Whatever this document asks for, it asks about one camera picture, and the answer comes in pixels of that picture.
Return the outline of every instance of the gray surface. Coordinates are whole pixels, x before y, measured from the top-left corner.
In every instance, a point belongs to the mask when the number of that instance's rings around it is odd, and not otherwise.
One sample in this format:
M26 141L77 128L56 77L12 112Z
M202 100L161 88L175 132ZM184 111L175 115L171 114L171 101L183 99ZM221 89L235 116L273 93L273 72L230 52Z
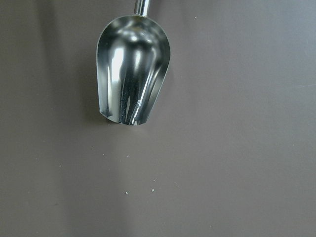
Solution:
M0 236L314 237L316 2L153 2L171 66L128 127L95 47L133 1L0 1Z

